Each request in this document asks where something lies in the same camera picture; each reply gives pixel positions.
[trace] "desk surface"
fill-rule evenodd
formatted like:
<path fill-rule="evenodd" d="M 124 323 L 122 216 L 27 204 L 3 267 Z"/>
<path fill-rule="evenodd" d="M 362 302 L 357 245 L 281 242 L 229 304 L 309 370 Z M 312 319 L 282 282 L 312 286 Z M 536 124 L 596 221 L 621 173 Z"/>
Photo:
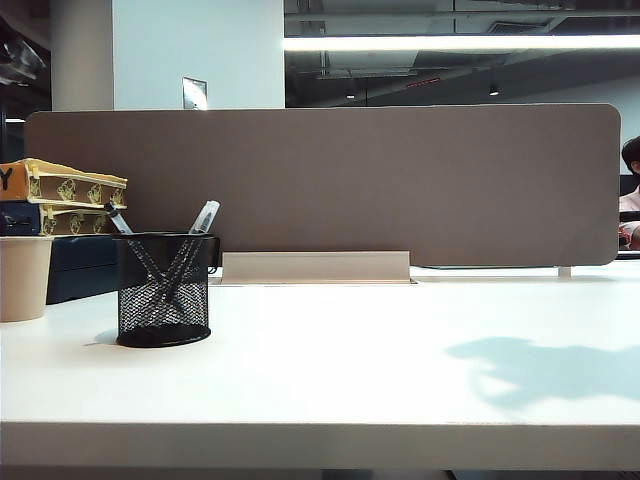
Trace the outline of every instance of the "desk surface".
<path fill-rule="evenodd" d="M 3 324 L 2 461 L 640 469 L 640 264 L 217 286 L 208 339 L 114 345 L 115 294 Z"/>

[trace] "ceiling duct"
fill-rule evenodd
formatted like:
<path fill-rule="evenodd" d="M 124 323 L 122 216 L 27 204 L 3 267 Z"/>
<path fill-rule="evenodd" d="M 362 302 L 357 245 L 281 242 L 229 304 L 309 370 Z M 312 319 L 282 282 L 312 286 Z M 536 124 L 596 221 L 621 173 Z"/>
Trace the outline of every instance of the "ceiling duct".
<path fill-rule="evenodd" d="M 533 33 L 546 28 L 548 23 L 495 22 L 489 33 L 495 35 L 520 35 Z"/>
<path fill-rule="evenodd" d="M 472 2 L 484 2 L 486 0 L 471 0 Z M 532 5 L 542 8 L 558 8 L 569 10 L 576 8 L 575 0 L 500 0 L 499 3 L 511 5 Z"/>

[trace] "person's hair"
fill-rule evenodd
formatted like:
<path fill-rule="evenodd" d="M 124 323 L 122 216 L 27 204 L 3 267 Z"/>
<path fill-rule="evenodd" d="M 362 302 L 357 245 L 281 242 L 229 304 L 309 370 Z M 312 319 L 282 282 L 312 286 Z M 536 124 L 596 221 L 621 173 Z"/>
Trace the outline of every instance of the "person's hair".
<path fill-rule="evenodd" d="M 640 137 L 632 138 L 624 144 L 624 147 L 622 147 L 622 159 L 631 173 L 640 178 L 640 175 L 631 168 L 631 162 L 640 162 Z"/>

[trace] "person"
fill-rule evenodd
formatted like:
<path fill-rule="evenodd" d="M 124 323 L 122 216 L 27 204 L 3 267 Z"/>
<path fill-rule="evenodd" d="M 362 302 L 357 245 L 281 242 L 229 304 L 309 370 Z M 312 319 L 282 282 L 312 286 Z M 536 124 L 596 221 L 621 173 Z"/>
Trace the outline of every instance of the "person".
<path fill-rule="evenodd" d="M 633 138 L 624 144 L 622 159 L 634 177 L 640 180 L 640 137 Z M 640 211 L 640 187 L 620 197 L 619 211 Z M 620 223 L 618 234 L 625 239 L 625 246 L 629 250 L 640 250 L 640 221 Z"/>

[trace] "fluorescent light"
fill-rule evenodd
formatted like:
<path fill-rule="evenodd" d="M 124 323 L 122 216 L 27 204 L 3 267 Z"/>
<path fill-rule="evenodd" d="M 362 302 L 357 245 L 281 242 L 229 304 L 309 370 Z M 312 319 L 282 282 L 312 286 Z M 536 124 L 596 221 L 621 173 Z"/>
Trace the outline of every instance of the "fluorescent light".
<path fill-rule="evenodd" d="M 400 50 L 640 49 L 640 35 L 436 35 L 430 37 L 289 37 L 290 52 Z"/>

